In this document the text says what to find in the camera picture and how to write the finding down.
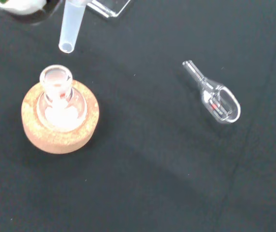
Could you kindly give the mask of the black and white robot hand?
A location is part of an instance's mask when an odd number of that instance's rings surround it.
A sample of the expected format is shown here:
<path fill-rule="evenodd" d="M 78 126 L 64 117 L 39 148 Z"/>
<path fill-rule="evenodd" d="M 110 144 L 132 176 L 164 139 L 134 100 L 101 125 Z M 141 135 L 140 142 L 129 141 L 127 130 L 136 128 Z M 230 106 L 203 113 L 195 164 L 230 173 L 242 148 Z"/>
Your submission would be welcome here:
<path fill-rule="evenodd" d="M 61 5 L 60 0 L 0 0 L 0 17 L 22 24 L 39 24 Z"/>

